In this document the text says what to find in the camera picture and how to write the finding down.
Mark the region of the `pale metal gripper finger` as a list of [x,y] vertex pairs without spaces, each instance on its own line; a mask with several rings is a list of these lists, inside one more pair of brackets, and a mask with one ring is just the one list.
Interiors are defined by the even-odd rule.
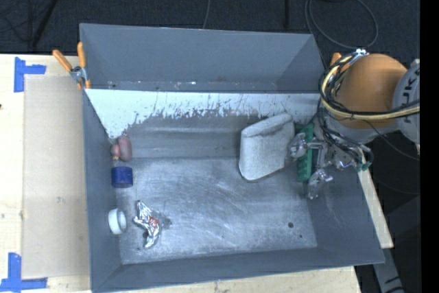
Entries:
[[289,155],[293,159],[299,159],[306,155],[309,149],[307,135],[305,132],[299,132],[295,137],[289,142],[288,150]]
[[317,169],[307,181],[307,198],[310,200],[316,199],[323,186],[332,180],[332,175],[328,174],[324,169]]

